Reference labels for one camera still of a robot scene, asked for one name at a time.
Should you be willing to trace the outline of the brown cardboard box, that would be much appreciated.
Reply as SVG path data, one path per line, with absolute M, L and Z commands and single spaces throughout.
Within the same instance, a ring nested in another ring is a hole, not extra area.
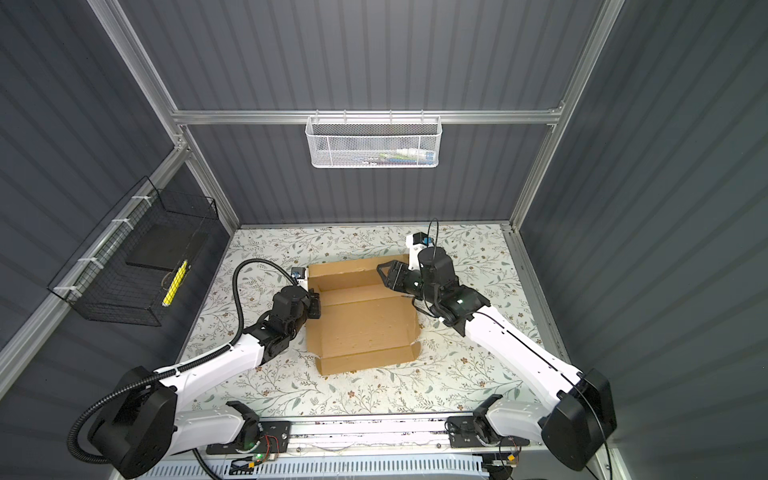
M 405 255 L 319 263 L 308 286 L 321 316 L 306 322 L 307 350 L 330 376 L 410 363 L 421 354 L 418 313 L 404 294 L 384 286 L 376 267 Z

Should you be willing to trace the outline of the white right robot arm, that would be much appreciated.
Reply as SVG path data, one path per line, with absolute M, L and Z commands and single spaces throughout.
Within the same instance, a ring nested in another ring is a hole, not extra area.
M 542 443 L 563 465 L 582 471 L 617 428 L 608 379 L 546 351 L 521 333 L 491 301 L 460 283 L 444 248 L 419 246 L 406 262 L 376 268 L 383 285 L 424 302 L 428 313 L 497 358 L 527 385 L 537 403 L 489 396 L 472 414 L 476 437 L 499 446 L 509 437 Z

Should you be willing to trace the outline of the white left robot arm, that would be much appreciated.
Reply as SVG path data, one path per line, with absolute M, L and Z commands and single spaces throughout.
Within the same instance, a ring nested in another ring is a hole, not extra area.
M 317 292 L 287 286 L 235 344 L 158 372 L 130 370 L 89 414 L 93 423 L 87 439 L 99 462 L 125 478 L 136 478 L 167 456 L 199 453 L 211 444 L 230 445 L 245 454 L 262 448 L 260 418 L 243 402 L 201 411 L 187 407 L 205 391 L 273 360 L 320 312 Z

